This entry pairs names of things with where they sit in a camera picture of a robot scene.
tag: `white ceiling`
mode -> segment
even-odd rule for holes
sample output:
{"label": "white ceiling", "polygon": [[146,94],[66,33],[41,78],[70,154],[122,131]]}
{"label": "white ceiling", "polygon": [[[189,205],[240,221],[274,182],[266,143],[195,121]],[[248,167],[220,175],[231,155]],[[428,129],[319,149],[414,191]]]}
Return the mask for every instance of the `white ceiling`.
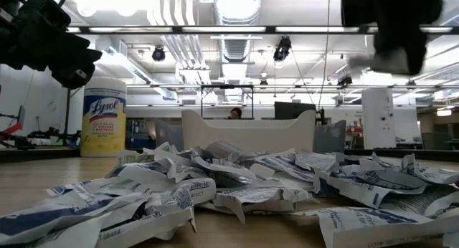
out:
{"label": "white ceiling", "polygon": [[[65,6],[68,11],[77,16],[72,17],[73,25],[89,24],[91,26],[123,26],[123,25],[148,25],[146,18],[146,9],[150,4],[148,0],[120,0],[124,5],[134,5],[138,11],[130,17],[124,17],[113,10],[120,4],[117,0],[106,0],[99,4],[99,11],[91,17],[78,16],[77,3],[80,0],[67,0]],[[323,25],[340,25],[341,24],[341,0],[262,0],[260,21],[261,25],[302,25],[302,26],[323,26]],[[459,0],[445,0],[445,8],[440,23],[459,14]],[[194,18],[198,25],[214,24],[213,3],[208,0],[194,0]],[[112,43],[118,43],[123,40],[128,47],[128,56],[139,63],[145,71],[151,73],[159,82],[166,82],[165,78],[161,79],[164,73],[175,72],[175,61],[173,57],[166,53],[166,59],[163,62],[154,62],[151,58],[154,46],[163,44],[159,35],[113,35],[110,37]],[[276,77],[277,84],[294,84],[300,78],[295,63],[294,56],[290,54],[281,69],[274,69],[273,64],[273,47],[278,43],[280,35],[263,35],[261,40],[255,40],[252,46],[250,61],[255,62],[250,65],[247,71],[247,78],[255,79],[257,83],[260,79],[260,73],[265,68],[268,79],[274,80]],[[290,36],[295,52],[296,62],[304,77],[312,77],[312,84],[321,84],[324,75],[332,75],[337,69],[346,64],[347,55],[371,54],[373,52],[373,36],[357,35],[293,35]],[[200,35],[204,57],[209,65],[211,79],[215,80],[221,77],[219,55],[219,45],[217,41],[211,40],[210,35]],[[459,44],[459,36],[440,37],[428,44],[427,57],[439,54],[442,51]],[[144,55],[138,54],[139,50],[144,51]],[[326,68],[323,56],[327,51]],[[432,72],[454,62],[459,62],[459,49],[453,49],[445,54],[427,59],[425,63],[425,72]],[[96,75],[112,75],[129,81],[132,76],[127,70],[120,65],[110,62],[100,62]],[[394,77],[395,80],[403,80],[406,77]]]}

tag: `ductwork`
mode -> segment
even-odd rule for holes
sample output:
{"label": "ductwork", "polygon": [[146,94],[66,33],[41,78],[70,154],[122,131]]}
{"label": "ductwork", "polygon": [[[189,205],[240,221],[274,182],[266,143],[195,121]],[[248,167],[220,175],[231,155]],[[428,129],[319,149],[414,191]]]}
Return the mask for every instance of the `ductwork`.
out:
{"label": "ductwork", "polygon": [[[261,0],[214,0],[217,23],[220,25],[257,24]],[[244,62],[250,53],[250,40],[220,40],[223,62]]]}

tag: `wooden table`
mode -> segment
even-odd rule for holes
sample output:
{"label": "wooden table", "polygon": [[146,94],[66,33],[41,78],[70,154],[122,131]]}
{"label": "wooden table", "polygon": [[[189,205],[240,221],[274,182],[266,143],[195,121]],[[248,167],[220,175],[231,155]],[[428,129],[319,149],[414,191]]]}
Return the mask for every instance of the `wooden table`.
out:
{"label": "wooden table", "polygon": [[[49,187],[102,178],[116,164],[114,158],[0,163],[0,215],[32,206],[47,197],[43,190]],[[459,171],[459,163],[425,164]],[[344,197],[321,201],[321,204],[300,204],[300,210],[361,206]],[[136,247],[325,247],[316,217],[248,215],[243,225],[236,216],[197,209],[196,222],[197,234],[185,226],[168,242],[150,239]],[[397,247],[441,247],[441,240]]]}

